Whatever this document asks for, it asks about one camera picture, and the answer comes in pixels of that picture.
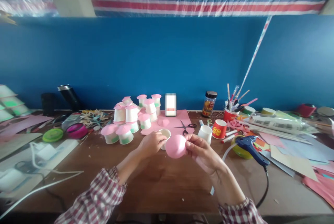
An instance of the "blue glue gun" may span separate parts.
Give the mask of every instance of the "blue glue gun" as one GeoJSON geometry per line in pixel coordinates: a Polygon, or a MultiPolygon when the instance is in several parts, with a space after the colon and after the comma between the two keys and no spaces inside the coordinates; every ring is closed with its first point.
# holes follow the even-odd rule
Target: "blue glue gun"
{"type": "Polygon", "coordinates": [[[249,152],[261,166],[266,167],[270,164],[270,162],[263,158],[253,147],[253,143],[255,142],[256,138],[257,136],[247,136],[237,139],[236,143],[239,147],[249,152]]]}

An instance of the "smartphone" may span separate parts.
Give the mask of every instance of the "smartphone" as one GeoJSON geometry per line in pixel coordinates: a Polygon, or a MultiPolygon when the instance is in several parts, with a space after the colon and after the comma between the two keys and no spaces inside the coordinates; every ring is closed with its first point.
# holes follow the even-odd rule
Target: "smartphone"
{"type": "Polygon", "coordinates": [[[165,94],[165,116],[176,116],[176,93],[165,94]]]}

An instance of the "plastic jar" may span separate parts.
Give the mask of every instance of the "plastic jar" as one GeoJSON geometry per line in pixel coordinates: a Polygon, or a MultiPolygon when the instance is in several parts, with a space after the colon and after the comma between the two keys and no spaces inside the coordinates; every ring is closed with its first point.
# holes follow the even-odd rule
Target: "plastic jar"
{"type": "Polygon", "coordinates": [[[206,91],[205,101],[202,110],[202,116],[208,118],[211,116],[213,106],[215,105],[217,93],[214,91],[206,91]]]}

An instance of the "scissors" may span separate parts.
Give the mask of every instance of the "scissors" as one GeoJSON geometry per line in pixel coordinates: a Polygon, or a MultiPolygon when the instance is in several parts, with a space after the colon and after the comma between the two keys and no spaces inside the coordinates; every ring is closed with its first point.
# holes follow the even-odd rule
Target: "scissors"
{"type": "Polygon", "coordinates": [[[175,126],[175,128],[183,128],[184,129],[183,135],[188,134],[188,132],[186,130],[187,128],[196,128],[197,127],[196,124],[189,124],[188,126],[185,126],[182,121],[181,121],[181,123],[182,123],[182,126],[175,126]]]}

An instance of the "wooden table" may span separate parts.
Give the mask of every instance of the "wooden table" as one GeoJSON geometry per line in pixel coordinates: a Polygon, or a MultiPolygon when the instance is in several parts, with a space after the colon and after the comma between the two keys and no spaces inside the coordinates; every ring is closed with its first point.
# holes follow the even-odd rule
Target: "wooden table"
{"type": "MultiPolygon", "coordinates": [[[[199,112],[190,112],[192,123],[198,125],[199,112]]],[[[218,112],[213,120],[221,118],[218,112]]],[[[90,134],[57,167],[59,171],[85,172],[75,178],[57,184],[50,190],[64,198],[70,207],[75,198],[85,191],[97,173],[111,168],[123,160],[142,140],[140,132],[128,145],[119,143],[107,145],[104,138],[90,134]]],[[[221,144],[212,138],[211,146],[223,156],[229,143],[221,144]]],[[[239,158],[231,151],[226,163],[235,175],[243,192],[255,202],[262,197],[266,178],[263,168],[254,159],[239,158]]],[[[334,211],[316,193],[304,186],[301,178],[292,178],[274,165],[268,167],[269,191],[259,211],[263,216],[319,215],[334,211]]],[[[47,184],[66,175],[50,173],[47,184]]],[[[155,156],[143,162],[128,183],[127,192],[120,205],[122,213],[207,213],[217,214],[217,198],[210,195],[211,182],[201,168],[189,157],[174,160],[160,150],[155,156]]],[[[23,212],[60,212],[59,202],[44,191],[39,191],[24,200],[16,209],[23,212]]]]}

